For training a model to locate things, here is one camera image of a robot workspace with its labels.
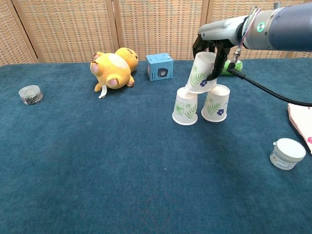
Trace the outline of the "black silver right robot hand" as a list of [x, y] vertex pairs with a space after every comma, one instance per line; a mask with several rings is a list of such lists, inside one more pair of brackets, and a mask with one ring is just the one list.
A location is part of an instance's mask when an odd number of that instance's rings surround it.
[[240, 16], [207, 23], [198, 29], [193, 43], [193, 56], [206, 50], [216, 53], [214, 68], [206, 77], [207, 81], [220, 76], [231, 48], [238, 45], [242, 38], [242, 27], [246, 20], [247, 16]]

